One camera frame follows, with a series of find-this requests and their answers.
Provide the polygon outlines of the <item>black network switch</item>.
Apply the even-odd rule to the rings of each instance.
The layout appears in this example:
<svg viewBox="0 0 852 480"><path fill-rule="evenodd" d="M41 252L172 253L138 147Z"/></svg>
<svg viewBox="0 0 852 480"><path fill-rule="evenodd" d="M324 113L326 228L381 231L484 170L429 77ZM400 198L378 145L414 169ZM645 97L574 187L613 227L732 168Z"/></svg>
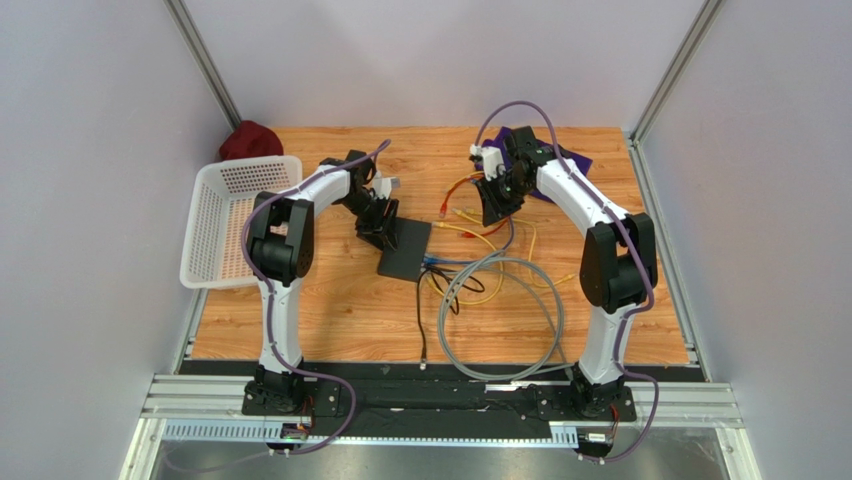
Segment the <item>black network switch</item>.
<svg viewBox="0 0 852 480"><path fill-rule="evenodd" d="M432 231L429 222L398 218L398 246L386 248L379 260L377 273L396 280L417 282L421 273Z"/></svg>

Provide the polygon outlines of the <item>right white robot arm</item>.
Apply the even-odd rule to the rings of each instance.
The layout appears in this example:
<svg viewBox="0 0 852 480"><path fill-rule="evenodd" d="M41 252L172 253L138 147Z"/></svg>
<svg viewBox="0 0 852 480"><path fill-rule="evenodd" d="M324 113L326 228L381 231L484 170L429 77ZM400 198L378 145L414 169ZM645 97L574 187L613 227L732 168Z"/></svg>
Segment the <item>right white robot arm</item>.
<svg viewBox="0 0 852 480"><path fill-rule="evenodd" d="M632 321L650 306L658 281L653 220L611 202L573 159L557 144L539 141L531 127L511 130L499 147L472 145L470 159L483 172L475 185L484 225L509 218L537 190L582 233L579 278L591 317L569 399L581 417L608 412L625 395L622 358Z"/></svg>

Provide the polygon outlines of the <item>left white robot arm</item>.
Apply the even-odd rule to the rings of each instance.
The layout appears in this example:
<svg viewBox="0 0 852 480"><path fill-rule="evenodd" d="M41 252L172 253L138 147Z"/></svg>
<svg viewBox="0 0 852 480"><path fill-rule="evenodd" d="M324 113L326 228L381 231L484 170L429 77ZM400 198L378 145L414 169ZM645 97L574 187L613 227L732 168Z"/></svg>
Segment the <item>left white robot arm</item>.
<svg viewBox="0 0 852 480"><path fill-rule="evenodd" d="M358 239L380 251L399 247L394 178L376 165L378 154L352 150L327 158L300 183L278 193L261 192L243 226L243 256L258 280L263 305L263 347L245 406L284 415L306 405L299 299L315 253L315 220L332 205L355 217Z"/></svg>

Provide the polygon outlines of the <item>dark red cloth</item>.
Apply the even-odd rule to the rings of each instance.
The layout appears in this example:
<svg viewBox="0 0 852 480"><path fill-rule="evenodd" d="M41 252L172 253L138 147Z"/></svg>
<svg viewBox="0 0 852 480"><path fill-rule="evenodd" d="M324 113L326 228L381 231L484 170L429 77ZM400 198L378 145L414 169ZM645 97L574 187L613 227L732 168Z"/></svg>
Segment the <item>dark red cloth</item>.
<svg viewBox="0 0 852 480"><path fill-rule="evenodd" d="M242 121L218 148L222 161L283 154L284 148L276 133L250 120Z"/></svg>

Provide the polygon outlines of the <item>white plastic basket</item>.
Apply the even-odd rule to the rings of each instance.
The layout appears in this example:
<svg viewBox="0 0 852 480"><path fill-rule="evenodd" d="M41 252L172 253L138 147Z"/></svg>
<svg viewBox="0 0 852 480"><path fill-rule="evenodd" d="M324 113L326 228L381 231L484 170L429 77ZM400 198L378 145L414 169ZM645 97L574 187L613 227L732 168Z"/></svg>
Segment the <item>white plastic basket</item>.
<svg viewBox="0 0 852 480"><path fill-rule="evenodd" d="M186 225L179 278L188 289L253 286L254 273L240 246L255 197L279 192L303 179L302 161L291 155L227 160L197 174Z"/></svg>

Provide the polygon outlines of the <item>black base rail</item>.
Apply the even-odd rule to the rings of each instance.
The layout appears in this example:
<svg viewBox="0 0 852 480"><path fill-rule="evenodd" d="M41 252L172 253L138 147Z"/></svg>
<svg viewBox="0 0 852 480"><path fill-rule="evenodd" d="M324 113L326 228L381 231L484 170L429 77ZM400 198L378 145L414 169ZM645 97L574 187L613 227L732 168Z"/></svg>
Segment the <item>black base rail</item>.
<svg viewBox="0 0 852 480"><path fill-rule="evenodd" d="M258 366L241 412L288 417L314 436L435 440L533 440L550 423L589 421L610 432L637 418L623 382L598 391L567 368L521 380L477 380L449 364L303 362L300 373Z"/></svg>

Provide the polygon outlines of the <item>aluminium frame rail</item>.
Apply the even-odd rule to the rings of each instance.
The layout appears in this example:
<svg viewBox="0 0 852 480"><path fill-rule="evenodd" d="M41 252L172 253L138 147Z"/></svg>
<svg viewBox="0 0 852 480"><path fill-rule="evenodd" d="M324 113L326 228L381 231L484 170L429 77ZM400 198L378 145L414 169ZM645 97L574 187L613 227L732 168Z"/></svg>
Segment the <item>aluminium frame rail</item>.
<svg viewBox="0 0 852 480"><path fill-rule="evenodd" d="M163 422L169 441L232 441L295 444L300 426L304 444L325 440L345 420L338 385L327 388L315 415L245 415L241 411L247 380L233 376L158 375L152 381L141 417ZM725 429L743 425L732 390L726 384L647 382L630 384L631 397L620 403L620 432L661 429ZM518 410L481 407L412 409L361 406L337 445L575 448L581 436L603 429L602 420L572 420L551 400L524 401Z"/></svg>

